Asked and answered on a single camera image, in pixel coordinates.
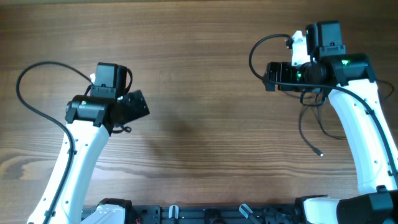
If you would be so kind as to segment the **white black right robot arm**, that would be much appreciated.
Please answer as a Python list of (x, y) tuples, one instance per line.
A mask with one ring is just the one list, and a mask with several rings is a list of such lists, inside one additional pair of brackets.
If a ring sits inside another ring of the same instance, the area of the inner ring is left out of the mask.
[(376, 74), (365, 54), (348, 54), (340, 24), (323, 21), (285, 36), (290, 62), (271, 62), (267, 91), (319, 91), (336, 111), (354, 159), (357, 197), (299, 201), (307, 223), (396, 223), (397, 147), (382, 112)]

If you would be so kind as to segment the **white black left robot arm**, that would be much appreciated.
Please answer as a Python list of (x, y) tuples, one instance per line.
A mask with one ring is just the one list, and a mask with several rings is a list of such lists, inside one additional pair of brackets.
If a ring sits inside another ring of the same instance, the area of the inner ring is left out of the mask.
[(67, 103), (65, 124), (24, 105), (65, 133), (60, 154), (40, 202), (28, 223), (80, 223), (96, 162), (112, 134), (131, 132), (128, 123), (147, 116), (140, 90), (131, 92), (132, 72), (114, 63), (98, 63), (83, 95)]

